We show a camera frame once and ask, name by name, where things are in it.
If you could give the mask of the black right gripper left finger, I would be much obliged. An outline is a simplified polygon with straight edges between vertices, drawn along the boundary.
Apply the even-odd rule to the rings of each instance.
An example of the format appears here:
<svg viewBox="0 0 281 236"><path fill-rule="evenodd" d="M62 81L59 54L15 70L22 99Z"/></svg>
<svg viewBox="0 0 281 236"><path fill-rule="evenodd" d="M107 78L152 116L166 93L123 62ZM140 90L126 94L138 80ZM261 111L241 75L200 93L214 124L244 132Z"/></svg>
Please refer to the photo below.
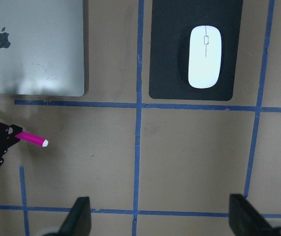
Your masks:
<svg viewBox="0 0 281 236"><path fill-rule="evenodd" d="M89 236L91 232L91 205L89 197L79 197L61 225L59 236Z"/></svg>

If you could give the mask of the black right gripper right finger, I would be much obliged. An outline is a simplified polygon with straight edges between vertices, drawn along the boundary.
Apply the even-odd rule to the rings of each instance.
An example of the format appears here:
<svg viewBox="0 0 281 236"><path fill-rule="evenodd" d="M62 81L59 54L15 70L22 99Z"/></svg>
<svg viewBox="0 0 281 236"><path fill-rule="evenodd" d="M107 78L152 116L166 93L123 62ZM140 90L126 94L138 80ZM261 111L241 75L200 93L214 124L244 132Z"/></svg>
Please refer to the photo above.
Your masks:
<svg viewBox="0 0 281 236"><path fill-rule="evenodd" d="M242 194L230 194L228 223L235 236L277 236L273 228Z"/></svg>

